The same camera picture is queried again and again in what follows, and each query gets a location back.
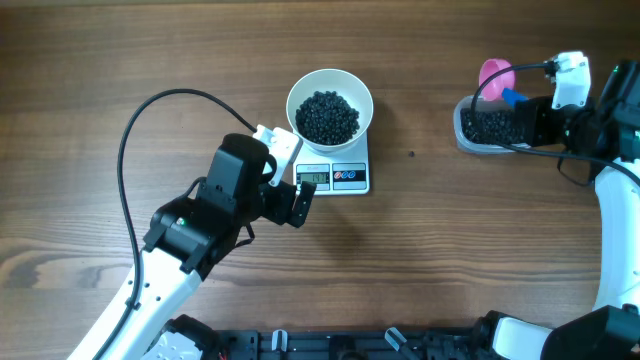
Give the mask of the pink scoop with blue handle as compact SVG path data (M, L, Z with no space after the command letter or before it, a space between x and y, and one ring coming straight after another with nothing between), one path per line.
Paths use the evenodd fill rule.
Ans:
M489 76L510 66L511 64L505 59L486 60L480 69L478 84L481 85ZM517 102L527 101L526 96L515 91L515 82L516 77L513 71L504 73L484 87L481 97L486 101L504 100L511 107L514 107Z

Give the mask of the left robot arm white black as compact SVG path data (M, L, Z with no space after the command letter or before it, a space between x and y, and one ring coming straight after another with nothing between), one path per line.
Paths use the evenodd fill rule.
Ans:
M142 358L212 268L242 246L241 230L260 217L301 227L315 187L282 179L301 145L299 136L281 128L226 135L208 175L154 213L138 267L72 358Z

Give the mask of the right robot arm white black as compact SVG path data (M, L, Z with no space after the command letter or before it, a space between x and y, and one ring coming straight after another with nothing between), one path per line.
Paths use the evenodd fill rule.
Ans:
M490 312L478 320L469 353L496 359L636 359L639 356L639 64L622 61L597 101L580 51L538 64L550 97L514 91L520 66L490 59L469 104L488 146L589 163L601 217L601 273L591 312L549 329Z

